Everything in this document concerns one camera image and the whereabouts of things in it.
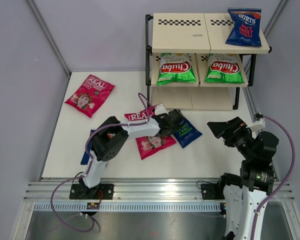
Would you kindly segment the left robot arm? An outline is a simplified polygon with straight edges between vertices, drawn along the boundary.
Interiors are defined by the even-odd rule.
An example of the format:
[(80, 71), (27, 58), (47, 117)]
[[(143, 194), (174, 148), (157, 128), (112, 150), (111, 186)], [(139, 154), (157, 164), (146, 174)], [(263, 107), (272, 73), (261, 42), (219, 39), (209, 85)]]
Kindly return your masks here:
[(138, 121), (119, 121), (107, 118), (90, 134), (85, 152), (89, 155), (87, 168), (71, 187), (71, 199), (92, 199), (100, 188), (101, 176), (107, 162), (115, 158), (127, 140), (141, 137), (169, 137), (184, 125), (180, 110), (149, 116)]

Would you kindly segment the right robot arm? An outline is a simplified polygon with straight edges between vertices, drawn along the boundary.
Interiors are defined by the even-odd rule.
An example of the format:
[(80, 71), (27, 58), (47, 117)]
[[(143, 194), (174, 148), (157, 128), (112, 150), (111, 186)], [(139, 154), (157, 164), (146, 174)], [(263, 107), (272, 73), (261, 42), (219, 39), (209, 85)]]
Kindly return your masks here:
[(267, 207), (273, 192), (275, 175), (273, 156), (279, 139), (268, 131), (252, 136), (252, 128), (241, 118), (207, 123), (212, 134), (224, 145), (236, 148), (243, 156), (240, 174), (224, 173), (213, 191), (225, 199), (226, 230), (224, 240), (259, 240)]

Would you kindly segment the green Chuba bag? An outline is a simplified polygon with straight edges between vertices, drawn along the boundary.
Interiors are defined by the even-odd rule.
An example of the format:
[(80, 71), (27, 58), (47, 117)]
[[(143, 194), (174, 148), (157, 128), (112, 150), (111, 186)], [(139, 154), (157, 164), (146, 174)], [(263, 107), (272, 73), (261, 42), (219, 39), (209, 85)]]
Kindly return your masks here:
[(238, 58), (235, 54), (210, 53), (204, 81), (217, 84), (243, 84)]
[(162, 53), (160, 55), (159, 73), (156, 84), (195, 83), (194, 68), (188, 53)]

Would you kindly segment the blue Burts sea salt bag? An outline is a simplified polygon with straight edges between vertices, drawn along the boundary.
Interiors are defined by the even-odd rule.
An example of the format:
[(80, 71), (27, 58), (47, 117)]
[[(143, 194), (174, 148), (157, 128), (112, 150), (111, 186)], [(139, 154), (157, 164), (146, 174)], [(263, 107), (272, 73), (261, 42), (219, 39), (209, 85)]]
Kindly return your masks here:
[(173, 133), (173, 137), (184, 149), (193, 141), (202, 136), (202, 133), (193, 126), (193, 124), (182, 114), (179, 109), (177, 111), (180, 116), (178, 117), (177, 130)]

